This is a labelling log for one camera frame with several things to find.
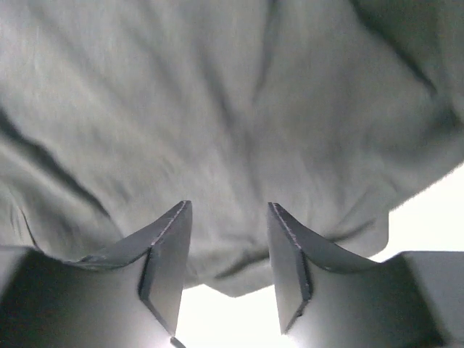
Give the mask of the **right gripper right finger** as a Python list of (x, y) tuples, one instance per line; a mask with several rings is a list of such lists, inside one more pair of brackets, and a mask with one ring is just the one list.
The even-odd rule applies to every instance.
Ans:
[(297, 347), (461, 347), (463, 253), (400, 252), (375, 262), (268, 206), (282, 334)]

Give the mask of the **black long sleeve shirt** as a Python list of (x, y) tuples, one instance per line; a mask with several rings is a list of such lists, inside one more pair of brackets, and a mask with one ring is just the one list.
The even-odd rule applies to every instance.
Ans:
[(78, 260), (191, 200), (186, 285), (269, 286), (266, 210), (369, 257), (463, 161), (461, 1), (3, 1), (1, 243)]

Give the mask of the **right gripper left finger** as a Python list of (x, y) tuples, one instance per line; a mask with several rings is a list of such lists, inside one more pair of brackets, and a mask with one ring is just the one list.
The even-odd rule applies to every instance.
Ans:
[(179, 347), (192, 204), (182, 201), (117, 243), (66, 262), (1, 248), (3, 347)]

